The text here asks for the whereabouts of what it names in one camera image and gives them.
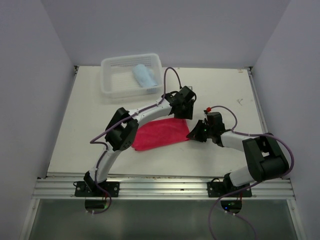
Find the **folded red cloth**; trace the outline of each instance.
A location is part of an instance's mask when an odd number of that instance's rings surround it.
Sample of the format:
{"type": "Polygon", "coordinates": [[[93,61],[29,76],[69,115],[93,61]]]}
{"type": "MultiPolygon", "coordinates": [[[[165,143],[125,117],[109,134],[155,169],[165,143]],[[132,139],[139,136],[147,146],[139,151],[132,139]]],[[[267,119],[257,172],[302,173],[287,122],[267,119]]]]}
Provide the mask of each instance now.
{"type": "Polygon", "coordinates": [[[189,140],[189,128],[185,119],[167,118],[150,121],[140,127],[132,147],[145,151],[189,140]]]}

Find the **metal bracket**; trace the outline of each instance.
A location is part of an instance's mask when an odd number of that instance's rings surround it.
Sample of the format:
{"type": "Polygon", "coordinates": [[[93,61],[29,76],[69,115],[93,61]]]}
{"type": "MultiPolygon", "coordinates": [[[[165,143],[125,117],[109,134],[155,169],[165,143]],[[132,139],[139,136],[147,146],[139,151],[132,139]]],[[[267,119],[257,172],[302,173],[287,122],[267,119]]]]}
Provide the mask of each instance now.
{"type": "MultiPolygon", "coordinates": [[[[105,193],[101,190],[90,191],[89,187],[84,181],[76,181],[73,183],[75,186],[75,197],[85,197],[85,198],[94,198],[94,197],[105,197],[105,193]]],[[[120,183],[118,181],[105,181],[99,183],[99,186],[105,189],[112,198],[117,198],[119,195],[120,183]]]]}
{"type": "MultiPolygon", "coordinates": [[[[207,191],[208,191],[208,197],[209,198],[219,198],[225,194],[237,191],[239,189],[242,189],[244,187],[249,186],[249,184],[242,185],[242,186],[232,186],[230,189],[226,189],[224,183],[222,181],[208,181],[206,183],[207,185],[207,191]]],[[[229,197],[238,197],[239,194],[230,195],[229,197]]],[[[248,188],[247,190],[242,191],[242,197],[243,198],[250,198],[252,197],[251,188],[248,188]]]]}

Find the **light blue towel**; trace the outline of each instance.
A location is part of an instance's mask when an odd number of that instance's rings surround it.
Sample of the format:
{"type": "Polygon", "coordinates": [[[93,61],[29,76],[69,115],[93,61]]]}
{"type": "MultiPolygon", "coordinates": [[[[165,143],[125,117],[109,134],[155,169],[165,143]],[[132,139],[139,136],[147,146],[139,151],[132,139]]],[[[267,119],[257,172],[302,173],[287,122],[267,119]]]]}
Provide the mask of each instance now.
{"type": "Polygon", "coordinates": [[[142,88],[152,88],[158,86],[155,75],[143,64],[138,64],[132,69],[135,80],[142,88]]]}

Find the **white table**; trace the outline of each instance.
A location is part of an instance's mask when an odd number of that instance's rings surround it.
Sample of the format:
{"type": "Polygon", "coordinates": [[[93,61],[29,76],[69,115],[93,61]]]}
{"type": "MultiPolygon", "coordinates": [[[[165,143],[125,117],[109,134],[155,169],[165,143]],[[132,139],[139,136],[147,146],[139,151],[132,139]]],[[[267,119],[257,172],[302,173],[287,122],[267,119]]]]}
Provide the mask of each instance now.
{"type": "MultiPolygon", "coordinates": [[[[182,85],[192,86],[197,94],[193,120],[187,120],[190,130],[199,119],[205,117],[204,109],[224,105],[237,115],[238,131],[262,132],[247,70],[211,68],[176,68],[176,70],[182,85]]],[[[167,92],[178,89],[175,74],[168,71],[167,92]]],[[[100,67],[79,67],[50,161],[48,176],[80,174],[91,169],[102,151],[102,146],[91,145],[89,141],[105,130],[115,111],[120,107],[127,110],[142,107],[160,95],[160,93],[150,94],[110,101],[100,91],[100,67]]],[[[234,124],[232,115],[224,109],[216,110],[222,113],[226,128],[231,128],[234,124]]],[[[216,146],[210,140],[205,143],[190,140],[142,152],[129,148],[118,157],[110,173],[221,177],[245,164],[242,152],[216,146]]]]}

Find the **white plastic basket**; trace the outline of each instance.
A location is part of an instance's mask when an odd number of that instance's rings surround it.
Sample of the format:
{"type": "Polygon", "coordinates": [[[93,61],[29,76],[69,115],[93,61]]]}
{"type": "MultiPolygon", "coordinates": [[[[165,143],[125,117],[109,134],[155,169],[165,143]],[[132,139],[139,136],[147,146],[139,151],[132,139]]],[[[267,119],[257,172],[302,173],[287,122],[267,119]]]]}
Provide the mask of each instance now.
{"type": "Polygon", "coordinates": [[[163,87],[163,70],[155,53],[106,58],[101,62],[101,91],[109,98],[123,98],[154,94],[163,87]],[[143,64],[149,68],[158,83],[153,87],[141,87],[132,69],[143,64]]]}

